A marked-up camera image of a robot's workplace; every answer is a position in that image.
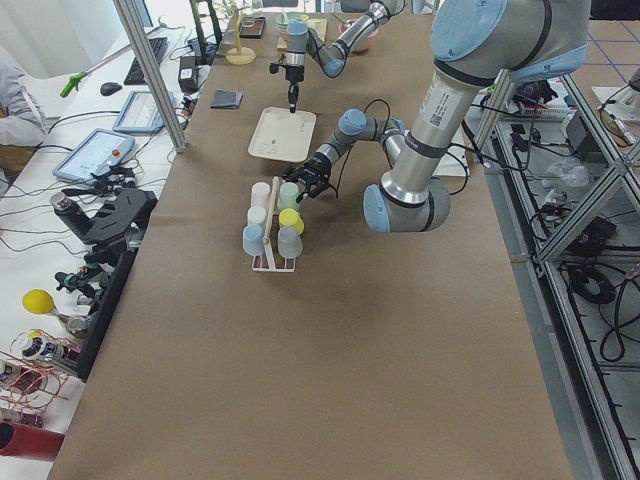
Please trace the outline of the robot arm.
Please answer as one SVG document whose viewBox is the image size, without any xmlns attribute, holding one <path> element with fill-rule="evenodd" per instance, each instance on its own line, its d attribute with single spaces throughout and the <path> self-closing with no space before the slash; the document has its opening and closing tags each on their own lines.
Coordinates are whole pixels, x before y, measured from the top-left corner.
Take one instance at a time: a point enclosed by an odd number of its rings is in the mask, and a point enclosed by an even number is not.
<svg viewBox="0 0 640 480">
<path fill-rule="evenodd" d="M 516 84 L 575 71 L 586 57 L 590 9 L 588 1 L 446 2 L 432 24 L 434 74 L 413 125 L 347 110 L 329 139 L 301 166 L 289 167 L 284 180 L 302 184 L 299 199 L 314 198 L 329 188 L 332 167 L 354 143 L 376 141 L 392 167 L 364 192 L 369 228 L 438 227 L 451 202 L 434 171 L 478 92 L 502 70 Z"/>
<path fill-rule="evenodd" d="M 295 113 L 299 99 L 299 84 L 304 81 L 305 59 L 309 55 L 328 78 L 338 77 L 346 65 L 348 56 L 363 43 L 372 32 L 399 15 L 404 1 L 370 1 L 368 9 L 357 18 L 333 43 L 324 43 L 317 31 L 302 20 L 292 20 L 287 25 L 287 50 L 269 65 L 271 74 L 285 71 L 289 82 L 287 90 L 289 112 Z"/>
</svg>

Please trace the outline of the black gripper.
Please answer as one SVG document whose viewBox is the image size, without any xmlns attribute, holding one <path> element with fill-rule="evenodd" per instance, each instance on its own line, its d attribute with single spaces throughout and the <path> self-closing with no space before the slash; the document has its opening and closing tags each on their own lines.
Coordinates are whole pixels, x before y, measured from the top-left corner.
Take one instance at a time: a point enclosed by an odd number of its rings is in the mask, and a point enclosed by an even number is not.
<svg viewBox="0 0 640 480">
<path fill-rule="evenodd" d="M 302 183 L 303 186 L 296 197 L 297 203 L 306 198 L 315 198 L 330 186 L 332 172 L 331 161 L 323 156 L 312 156 L 302 166 L 290 165 L 282 174 L 286 182 Z"/>
<path fill-rule="evenodd" d="M 285 71 L 285 79 L 289 82 L 287 91 L 289 111 L 295 113 L 299 100 L 299 85 L 304 80 L 304 67 L 287 63 L 283 58 L 269 65 L 269 72 L 276 74 L 280 69 Z"/>
</svg>

